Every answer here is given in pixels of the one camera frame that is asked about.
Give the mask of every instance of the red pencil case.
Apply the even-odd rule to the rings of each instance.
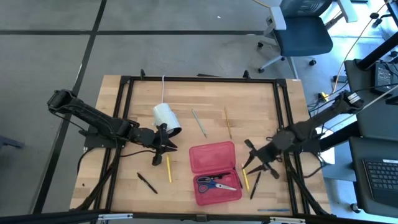
[[[235,165],[235,145],[231,141],[194,146],[189,150],[191,170],[196,176],[193,178],[193,188],[198,205],[209,205],[214,203],[229,202],[242,197],[242,190],[239,184],[238,173]],[[199,192],[199,177],[224,174],[222,179],[215,179],[219,184],[233,187],[236,190],[219,188],[208,189],[206,192]]]

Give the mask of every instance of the blue pen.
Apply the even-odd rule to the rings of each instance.
[[[258,212],[290,212],[289,208],[257,209]]]

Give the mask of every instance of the box lid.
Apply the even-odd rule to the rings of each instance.
[[[235,145],[231,141],[193,146],[189,149],[191,170],[195,174],[218,172],[235,167]]]

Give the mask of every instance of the keyboard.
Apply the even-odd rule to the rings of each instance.
[[[398,207],[398,160],[364,159],[373,200]]]

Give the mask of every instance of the scissors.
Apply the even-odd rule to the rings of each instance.
[[[211,179],[211,177],[199,177],[197,179],[197,182],[199,184],[198,190],[200,193],[205,193],[208,189],[212,188],[221,188],[221,189],[226,189],[226,190],[236,190],[233,187],[224,185],[224,184],[219,184],[215,182],[214,180]]]

